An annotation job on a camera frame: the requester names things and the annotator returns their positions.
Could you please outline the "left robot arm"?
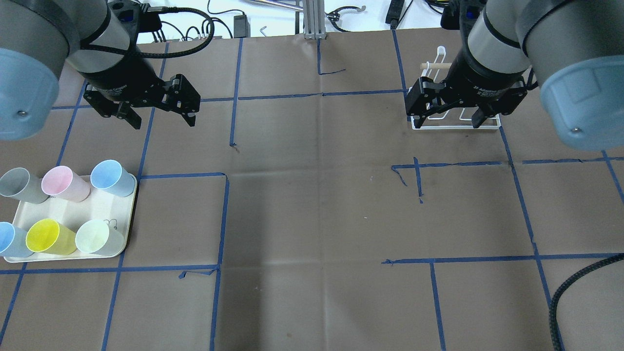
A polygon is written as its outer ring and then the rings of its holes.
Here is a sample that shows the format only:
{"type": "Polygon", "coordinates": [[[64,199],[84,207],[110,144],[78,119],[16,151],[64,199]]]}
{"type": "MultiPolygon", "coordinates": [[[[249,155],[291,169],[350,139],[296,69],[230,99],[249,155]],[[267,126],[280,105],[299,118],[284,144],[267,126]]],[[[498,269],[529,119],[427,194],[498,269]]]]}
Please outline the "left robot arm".
{"type": "Polygon", "coordinates": [[[135,108],[181,115],[193,127],[200,94],[183,74],[159,78],[149,59],[198,53],[210,44],[177,53],[143,53],[139,33],[162,27],[160,14],[207,13],[191,7],[154,7],[136,0],[3,0],[1,10],[2,140],[37,134],[59,95],[68,64],[86,80],[82,97],[102,117],[140,129],[135,108]]]}

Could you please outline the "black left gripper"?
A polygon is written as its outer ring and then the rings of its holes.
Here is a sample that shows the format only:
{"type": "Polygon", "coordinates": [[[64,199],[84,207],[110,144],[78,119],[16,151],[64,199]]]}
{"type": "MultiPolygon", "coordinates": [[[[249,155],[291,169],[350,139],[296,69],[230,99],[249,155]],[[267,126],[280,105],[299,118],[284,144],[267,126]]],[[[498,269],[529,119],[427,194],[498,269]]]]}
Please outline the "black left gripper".
{"type": "Polygon", "coordinates": [[[142,127],[142,118],[134,107],[156,107],[181,115],[190,127],[195,127],[196,114],[200,111],[201,97],[183,74],[169,80],[150,78],[134,80],[120,87],[99,89],[88,84],[84,99],[102,117],[116,117],[126,121],[136,130],[142,127]]]}

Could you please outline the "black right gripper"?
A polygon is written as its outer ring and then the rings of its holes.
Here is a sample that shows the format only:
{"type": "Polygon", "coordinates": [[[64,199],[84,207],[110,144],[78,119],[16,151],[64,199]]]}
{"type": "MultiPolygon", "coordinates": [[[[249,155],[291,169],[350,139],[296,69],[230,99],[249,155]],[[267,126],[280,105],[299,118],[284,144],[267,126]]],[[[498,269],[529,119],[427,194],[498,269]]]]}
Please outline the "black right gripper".
{"type": "Polygon", "coordinates": [[[405,97],[405,109],[415,122],[424,122],[427,117],[450,109],[477,107],[471,124],[479,129],[497,114],[512,114],[527,95],[528,88],[522,77],[510,87],[491,90],[470,82],[455,86],[445,80],[436,83],[432,78],[421,76],[405,97]]]}

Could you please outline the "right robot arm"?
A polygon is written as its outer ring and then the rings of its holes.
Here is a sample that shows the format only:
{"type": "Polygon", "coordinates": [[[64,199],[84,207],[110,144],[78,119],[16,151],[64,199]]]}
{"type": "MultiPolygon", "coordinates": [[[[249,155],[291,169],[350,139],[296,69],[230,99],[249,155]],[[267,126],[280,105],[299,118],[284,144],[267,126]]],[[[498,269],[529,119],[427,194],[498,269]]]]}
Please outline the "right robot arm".
{"type": "Polygon", "coordinates": [[[432,114],[475,108],[471,124],[508,115],[536,77],[544,110],[568,147],[601,151],[624,139],[621,0],[450,0],[441,26],[462,47],[437,83],[421,76],[405,97],[420,128],[432,114]]]}

